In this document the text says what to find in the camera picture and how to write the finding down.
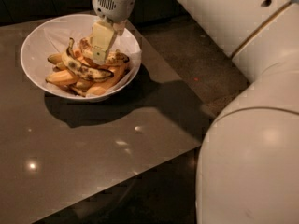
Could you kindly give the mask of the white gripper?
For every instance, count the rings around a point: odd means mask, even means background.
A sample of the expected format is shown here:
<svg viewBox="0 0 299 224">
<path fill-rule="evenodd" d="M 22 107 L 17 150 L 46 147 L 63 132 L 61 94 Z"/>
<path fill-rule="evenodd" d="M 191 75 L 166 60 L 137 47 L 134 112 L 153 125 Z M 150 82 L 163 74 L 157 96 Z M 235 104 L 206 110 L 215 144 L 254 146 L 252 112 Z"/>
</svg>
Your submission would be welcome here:
<svg viewBox="0 0 299 224">
<path fill-rule="evenodd" d="M 126 20 L 134 9 L 135 0 L 92 0 L 92 4 L 100 18 L 106 17 L 110 20 L 99 20 L 93 25 L 93 61 L 102 64 L 107 59 L 116 36 L 122 36 Z"/>
</svg>

